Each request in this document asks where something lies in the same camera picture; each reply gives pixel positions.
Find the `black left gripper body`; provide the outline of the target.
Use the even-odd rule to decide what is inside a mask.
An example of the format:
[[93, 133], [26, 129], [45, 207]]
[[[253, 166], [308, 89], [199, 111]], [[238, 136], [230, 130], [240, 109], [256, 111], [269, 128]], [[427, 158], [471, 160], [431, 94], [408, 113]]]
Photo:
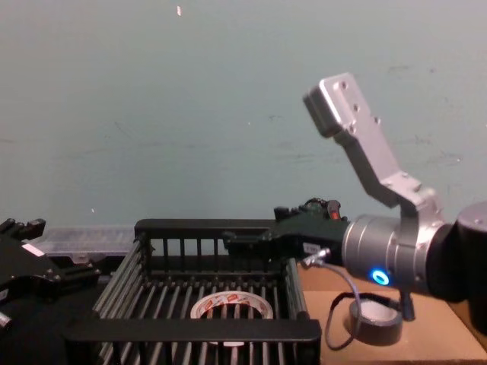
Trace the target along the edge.
[[60, 269], [43, 251], [1, 235], [1, 303], [28, 294], [49, 296], [61, 280]]

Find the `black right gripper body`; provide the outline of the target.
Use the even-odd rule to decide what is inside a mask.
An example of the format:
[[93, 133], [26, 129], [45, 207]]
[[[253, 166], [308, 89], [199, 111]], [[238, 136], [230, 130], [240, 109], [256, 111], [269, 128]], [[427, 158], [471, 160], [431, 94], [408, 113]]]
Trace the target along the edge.
[[348, 227], [346, 218], [332, 219], [323, 214], [301, 212], [275, 224], [271, 229], [271, 247], [278, 256], [296, 260], [328, 249], [327, 261], [342, 265], [342, 241]]

